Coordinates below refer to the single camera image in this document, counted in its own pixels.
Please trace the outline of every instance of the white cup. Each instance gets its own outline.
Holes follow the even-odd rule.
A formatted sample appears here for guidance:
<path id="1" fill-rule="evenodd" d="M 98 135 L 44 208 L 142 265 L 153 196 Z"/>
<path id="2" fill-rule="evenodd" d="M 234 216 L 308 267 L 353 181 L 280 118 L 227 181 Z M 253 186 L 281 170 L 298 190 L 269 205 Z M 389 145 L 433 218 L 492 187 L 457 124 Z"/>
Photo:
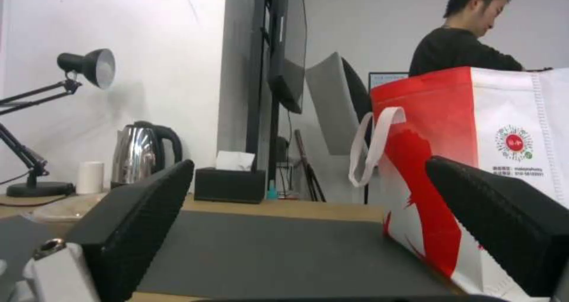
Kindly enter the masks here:
<path id="1" fill-rule="evenodd" d="M 77 194 L 96 194 L 103 191 L 105 164 L 103 162 L 82 162 L 77 173 Z"/>

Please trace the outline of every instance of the tissue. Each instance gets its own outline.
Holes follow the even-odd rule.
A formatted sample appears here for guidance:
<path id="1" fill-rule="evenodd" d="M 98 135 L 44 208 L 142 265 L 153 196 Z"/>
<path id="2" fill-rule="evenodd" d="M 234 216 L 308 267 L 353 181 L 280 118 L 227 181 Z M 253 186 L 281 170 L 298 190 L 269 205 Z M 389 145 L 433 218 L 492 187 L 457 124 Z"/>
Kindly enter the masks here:
<path id="1" fill-rule="evenodd" d="M 254 154 L 244 152 L 220 151 L 217 154 L 215 168 L 217 170 L 250 171 Z"/>

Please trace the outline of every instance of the kettle handle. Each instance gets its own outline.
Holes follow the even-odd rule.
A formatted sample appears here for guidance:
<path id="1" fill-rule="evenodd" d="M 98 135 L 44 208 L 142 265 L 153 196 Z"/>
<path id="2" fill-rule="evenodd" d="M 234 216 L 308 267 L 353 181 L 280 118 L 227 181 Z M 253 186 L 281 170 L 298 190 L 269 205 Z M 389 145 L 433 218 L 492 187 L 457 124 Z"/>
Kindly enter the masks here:
<path id="1" fill-rule="evenodd" d="M 174 132 L 171 128 L 167 128 L 166 126 L 155 125 L 154 130 L 156 132 L 156 137 L 162 143 L 162 140 L 169 140 L 172 142 L 172 150 L 174 152 L 174 162 L 178 163 L 181 162 L 182 158 L 182 150 L 181 150 L 181 141 L 176 132 Z"/>

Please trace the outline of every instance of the gray mat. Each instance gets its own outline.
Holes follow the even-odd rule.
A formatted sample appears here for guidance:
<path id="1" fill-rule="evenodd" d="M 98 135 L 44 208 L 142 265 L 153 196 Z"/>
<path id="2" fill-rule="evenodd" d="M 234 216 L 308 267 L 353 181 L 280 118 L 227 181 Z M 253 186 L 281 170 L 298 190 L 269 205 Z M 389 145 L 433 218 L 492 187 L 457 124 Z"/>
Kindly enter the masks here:
<path id="1" fill-rule="evenodd" d="M 451 294 L 381 225 L 182 212 L 138 290 L 208 298 Z"/>

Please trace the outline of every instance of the red logo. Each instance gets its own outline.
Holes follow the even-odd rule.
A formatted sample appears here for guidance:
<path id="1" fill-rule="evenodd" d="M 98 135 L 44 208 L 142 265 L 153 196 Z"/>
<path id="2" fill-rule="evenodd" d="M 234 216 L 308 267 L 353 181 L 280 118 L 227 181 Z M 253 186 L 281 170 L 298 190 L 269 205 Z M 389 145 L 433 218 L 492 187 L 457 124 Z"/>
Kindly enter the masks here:
<path id="1" fill-rule="evenodd" d="M 516 134 L 510 134 L 506 138 L 506 146 L 514 152 L 520 152 L 524 149 L 524 140 Z"/>
<path id="2" fill-rule="evenodd" d="M 508 125 L 496 133 L 496 148 L 508 160 L 521 162 L 533 158 L 533 140 L 523 128 Z"/>

